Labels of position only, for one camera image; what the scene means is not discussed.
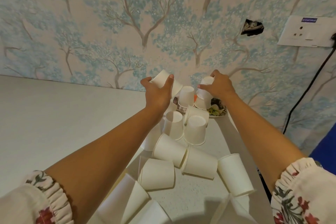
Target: finger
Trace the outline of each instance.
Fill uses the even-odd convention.
[[[211,85],[205,85],[205,84],[198,84],[197,88],[201,89],[201,90],[206,90],[209,91]]]
[[[144,86],[145,87],[145,89],[150,85],[150,81],[151,81],[151,77],[149,76],[149,77],[146,77],[146,78],[143,78],[141,81],[140,81],[140,83],[141,83],[141,85],[142,86]]]
[[[212,73],[210,74],[210,76],[211,77],[215,77],[218,74],[220,74],[220,72],[217,69],[215,69],[215,70],[212,71]]]
[[[165,85],[163,86],[163,88],[169,89],[171,91],[173,83],[174,83],[174,75],[170,74],[168,76],[168,78],[167,78],[167,80],[166,80]]]

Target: person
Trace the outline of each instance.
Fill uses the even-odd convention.
[[[307,158],[289,139],[245,104],[227,75],[214,70],[212,85],[198,85],[230,112],[268,188],[276,224],[334,223],[336,176]],[[174,76],[158,88],[141,80],[146,106],[97,140],[45,171],[34,171],[0,198],[1,223],[84,224],[96,211],[171,99]]]

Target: sleeve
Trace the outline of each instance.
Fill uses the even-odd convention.
[[[312,158],[292,163],[275,183],[271,206],[276,224],[336,222],[336,176]]]
[[[34,171],[25,183],[0,198],[0,222],[11,224],[73,224],[72,210],[58,183]]]

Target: tabletop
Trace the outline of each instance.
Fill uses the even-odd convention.
[[[0,76],[0,196],[25,174],[44,170],[102,136],[145,106],[144,92]],[[252,157],[228,115],[210,119],[201,150],[220,158],[239,153],[256,192],[238,198],[259,223],[272,223],[271,207]],[[127,171],[137,178],[141,148]],[[228,191],[213,180],[182,175],[172,189],[149,192],[176,224],[205,224]]]

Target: person's left hand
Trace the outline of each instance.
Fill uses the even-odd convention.
[[[151,83],[151,79],[151,77],[146,77],[140,82],[146,89],[146,108],[151,111],[158,112],[158,114],[162,117],[170,103],[174,75],[169,75],[162,88],[159,88],[154,83]]]

